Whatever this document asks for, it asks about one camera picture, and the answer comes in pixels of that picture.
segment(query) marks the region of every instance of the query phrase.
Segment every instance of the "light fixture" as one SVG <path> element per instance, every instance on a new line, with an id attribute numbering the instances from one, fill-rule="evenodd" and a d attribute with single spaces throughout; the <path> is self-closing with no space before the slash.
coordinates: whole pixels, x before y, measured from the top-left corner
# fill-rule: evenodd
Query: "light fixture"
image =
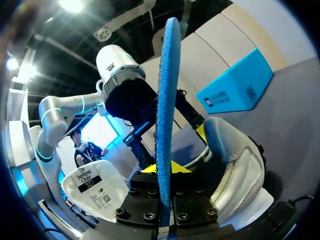
<path id="1" fill-rule="evenodd" d="M 18 77 L 16 76 L 13 77 L 12 79 L 13 82 L 27 84 L 31 78 L 39 74 L 36 67 L 33 65 L 24 66 L 20 68 L 20 71 L 22 72 L 19 72 Z"/>
<path id="2" fill-rule="evenodd" d="M 33 66 L 33 65 L 27 66 L 25 72 L 26 72 L 26 75 L 27 75 L 29 78 L 32 78 L 32 77 L 34 77 L 35 75 L 38 74 L 36 67 Z"/>
<path id="3" fill-rule="evenodd" d="M 79 13 L 84 8 L 83 0 L 59 0 L 59 4 L 71 13 Z"/>
<path id="4" fill-rule="evenodd" d="M 53 19 L 54 19 L 53 17 L 50 17 L 47 21 L 44 22 L 44 24 L 51 22 Z"/>
<path id="5" fill-rule="evenodd" d="M 18 69 L 18 60 L 14 57 L 9 58 L 8 61 L 6 61 L 6 67 L 11 71 Z"/>

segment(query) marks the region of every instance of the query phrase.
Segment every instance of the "blue box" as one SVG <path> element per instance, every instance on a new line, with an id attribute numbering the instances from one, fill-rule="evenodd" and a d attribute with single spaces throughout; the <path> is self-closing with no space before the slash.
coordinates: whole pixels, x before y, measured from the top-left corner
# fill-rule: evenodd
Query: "blue box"
<path id="1" fill-rule="evenodd" d="M 248 111 L 261 98 L 273 74 L 255 49 L 195 96 L 209 114 Z"/>

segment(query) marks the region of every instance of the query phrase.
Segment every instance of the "ceiling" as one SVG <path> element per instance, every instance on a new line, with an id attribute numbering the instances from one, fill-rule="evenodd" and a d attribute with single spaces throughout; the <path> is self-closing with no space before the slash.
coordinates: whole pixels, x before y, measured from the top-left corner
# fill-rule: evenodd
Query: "ceiling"
<path id="1" fill-rule="evenodd" d="M 231 3 L 229 0 L 84 0 L 84 9 L 77 14 L 61 7 L 47 10 L 25 44 L 25 49 L 36 50 L 33 65 L 38 72 L 28 83 L 30 126 L 40 124 L 38 105 L 44 97 L 96 91 L 100 76 L 95 59 L 102 47 L 118 45 L 142 64 L 161 52 L 161 45 L 155 44 L 155 38 L 161 34 L 156 33 L 163 31 L 168 18 L 179 20 L 186 37 Z"/>

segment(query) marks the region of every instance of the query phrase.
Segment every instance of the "screw head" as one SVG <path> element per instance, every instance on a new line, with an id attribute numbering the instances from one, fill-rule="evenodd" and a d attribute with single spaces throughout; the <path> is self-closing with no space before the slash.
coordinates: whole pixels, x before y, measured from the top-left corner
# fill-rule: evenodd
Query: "screw head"
<path id="1" fill-rule="evenodd" d="M 129 193 L 133 196 L 136 196 L 138 194 L 138 190 L 134 187 L 129 189 Z"/>
<path id="2" fill-rule="evenodd" d="M 144 220 L 149 222 L 149 221 L 154 220 L 156 218 L 156 215 L 154 215 L 152 212 L 147 212 L 147 213 L 143 214 L 143 218 L 144 218 Z"/>
<path id="3" fill-rule="evenodd" d="M 199 187 L 199 188 L 197 188 L 197 190 L 195 190 L 195 192 L 197 194 L 202 194 L 204 192 L 204 190 L 201 187 Z"/>
<path id="4" fill-rule="evenodd" d="M 115 214 L 121 218 L 126 214 L 126 210 L 124 208 L 117 208 Z"/>
<path id="5" fill-rule="evenodd" d="M 148 190 L 148 194 L 149 194 L 151 197 L 153 197 L 153 196 L 155 196 L 155 195 L 157 194 L 157 191 L 154 190 L 154 189 L 149 189 L 149 190 Z"/>
<path id="6" fill-rule="evenodd" d="M 218 211 L 217 209 L 215 208 L 210 208 L 206 214 L 209 216 L 209 217 L 215 217 L 217 215 Z"/>
<path id="7" fill-rule="evenodd" d="M 178 190 L 178 191 L 176 191 L 176 194 L 178 196 L 181 196 L 181 195 L 185 194 L 185 192 L 183 190 Z"/>
<path id="8" fill-rule="evenodd" d="M 189 215 L 185 212 L 182 212 L 178 215 L 178 220 L 180 221 L 186 221 L 189 219 Z"/>

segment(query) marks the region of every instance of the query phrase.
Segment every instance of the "man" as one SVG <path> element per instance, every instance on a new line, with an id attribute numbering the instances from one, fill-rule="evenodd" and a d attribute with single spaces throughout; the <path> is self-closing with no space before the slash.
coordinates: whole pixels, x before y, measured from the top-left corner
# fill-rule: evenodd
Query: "man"
<path id="1" fill-rule="evenodd" d="M 86 165 L 88 163 L 100 160 L 108 153 L 108 149 L 103 150 L 92 142 L 81 141 L 81 131 L 75 130 L 70 134 L 71 139 L 74 142 L 75 153 L 74 160 L 77 168 Z"/>

